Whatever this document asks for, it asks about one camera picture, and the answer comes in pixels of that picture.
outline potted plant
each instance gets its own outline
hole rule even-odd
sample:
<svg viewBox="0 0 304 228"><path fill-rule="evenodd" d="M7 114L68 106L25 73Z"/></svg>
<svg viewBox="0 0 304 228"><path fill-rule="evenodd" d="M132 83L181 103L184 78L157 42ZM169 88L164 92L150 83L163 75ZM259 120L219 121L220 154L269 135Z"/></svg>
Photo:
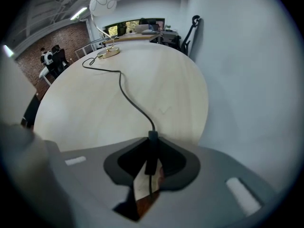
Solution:
<svg viewBox="0 0 304 228"><path fill-rule="evenodd" d="M172 32L172 30L171 30L171 25L167 25L167 26L166 26L166 31Z"/></svg>

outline wooden desk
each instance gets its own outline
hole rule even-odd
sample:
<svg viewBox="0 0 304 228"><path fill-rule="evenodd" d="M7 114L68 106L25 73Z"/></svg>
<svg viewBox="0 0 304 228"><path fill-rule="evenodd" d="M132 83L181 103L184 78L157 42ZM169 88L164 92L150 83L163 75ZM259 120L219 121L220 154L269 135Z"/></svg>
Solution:
<svg viewBox="0 0 304 228"><path fill-rule="evenodd" d="M116 56L92 65L121 70L126 94L154 121L160 136L197 144L208 113L204 77L181 52L154 43L125 42ZM34 132L61 151L148 136L150 122L123 96L119 74L86 69L88 54L68 67L46 92Z"/></svg>
<svg viewBox="0 0 304 228"><path fill-rule="evenodd" d="M143 34L126 34L123 36L120 36L118 39L114 39L115 42L122 42L122 41L152 41L153 39L159 37L160 34L156 35L143 35ZM112 44L112 40L104 41L103 44Z"/></svg>

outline ceiling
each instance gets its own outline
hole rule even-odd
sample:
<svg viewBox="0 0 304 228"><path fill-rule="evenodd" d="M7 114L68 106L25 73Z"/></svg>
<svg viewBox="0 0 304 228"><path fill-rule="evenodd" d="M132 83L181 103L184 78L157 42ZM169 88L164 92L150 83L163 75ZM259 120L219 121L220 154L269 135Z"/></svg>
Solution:
<svg viewBox="0 0 304 228"><path fill-rule="evenodd" d="M29 0L19 11L4 42L11 49L41 30L69 20L90 0Z"/></svg>

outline brick wall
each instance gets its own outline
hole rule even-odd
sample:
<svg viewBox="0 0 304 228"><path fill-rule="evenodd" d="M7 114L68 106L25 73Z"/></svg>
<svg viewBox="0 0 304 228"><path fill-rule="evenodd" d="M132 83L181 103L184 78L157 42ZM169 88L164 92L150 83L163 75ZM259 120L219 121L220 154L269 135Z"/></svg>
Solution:
<svg viewBox="0 0 304 228"><path fill-rule="evenodd" d="M42 98L49 88L49 85L43 78L39 79L39 74L43 69L43 65L40 62L40 49L44 47L46 50L51 50L54 45L59 45L65 50L66 59L70 62L71 58L76 62L77 57L74 51L89 42L90 38L86 28L86 23L79 22L65 26L44 36L16 58L16 62L22 72L37 89L39 99ZM54 81L54 78L50 74L47 74L47 79L51 83Z"/></svg>

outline power cord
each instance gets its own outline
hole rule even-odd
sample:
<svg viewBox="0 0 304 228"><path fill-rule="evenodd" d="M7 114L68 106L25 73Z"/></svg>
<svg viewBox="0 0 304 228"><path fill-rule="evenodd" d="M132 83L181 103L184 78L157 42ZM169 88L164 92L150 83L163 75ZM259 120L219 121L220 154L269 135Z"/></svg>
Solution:
<svg viewBox="0 0 304 228"><path fill-rule="evenodd" d="M151 123L152 125L152 131L155 131L155 125L153 123L153 121L151 120L151 118L141 109L139 108L124 92L123 88L122 88L122 84L121 84L121 78L122 78L122 72L120 70L108 70L108 69L101 69L101 68L95 68L95 67L89 67L89 66L85 66L85 62L92 59L92 61L89 63L89 65L91 66L95 60L96 60L97 56L96 57L91 57L91 58L88 58L87 60L85 60L83 63L82 63L82 67L84 68L88 68L88 69L93 69L93 70L99 70L99 71L105 71L105 72L110 72L110 73L119 73L119 87L120 87L120 90L121 92L123 93L124 97L127 99L128 102L130 102L130 104L132 106L134 106L140 113L142 113ZM152 175L149 175L149 194L150 194L150 197L152 197Z"/></svg>

